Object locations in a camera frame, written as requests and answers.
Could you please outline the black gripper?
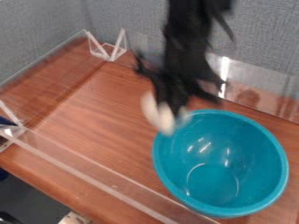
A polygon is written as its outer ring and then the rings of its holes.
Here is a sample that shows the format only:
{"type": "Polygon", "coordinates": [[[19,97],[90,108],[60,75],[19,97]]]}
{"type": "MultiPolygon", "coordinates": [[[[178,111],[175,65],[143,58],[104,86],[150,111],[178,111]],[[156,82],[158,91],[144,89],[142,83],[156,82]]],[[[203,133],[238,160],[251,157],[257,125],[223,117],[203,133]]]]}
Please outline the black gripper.
{"type": "Polygon", "coordinates": [[[154,84],[156,103],[170,104],[174,116],[187,106],[192,96],[211,102],[219,102],[219,97],[208,92],[200,82],[207,81],[221,91],[226,81],[214,72],[207,61],[207,41],[191,41],[180,45],[176,41],[167,41],[163,53],[163,64],[151,68],[146,54],[135,52],[135,71],[154,84]]]}

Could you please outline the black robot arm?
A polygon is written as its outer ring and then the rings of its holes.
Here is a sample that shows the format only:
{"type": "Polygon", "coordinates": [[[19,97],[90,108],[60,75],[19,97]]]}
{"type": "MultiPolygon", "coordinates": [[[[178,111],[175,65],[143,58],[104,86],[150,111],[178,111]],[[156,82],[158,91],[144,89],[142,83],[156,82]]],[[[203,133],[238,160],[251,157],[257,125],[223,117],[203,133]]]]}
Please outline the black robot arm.
{"type": "Polygon", "coordinates": [[[214,22],[230,36],[234,35],[225,19],[233,5],[234,0],[168,0],[162,66],[158,69],[147,67],[144,55],[135,54],[135,71],[152,82],[155,102],[166,105],[174,116],[179,115],[194,96],[221,102],[219,97],[203,89],[200,82],[207,81],[217,88],[225,84],[210,66],[206,53],[214,22]]]}

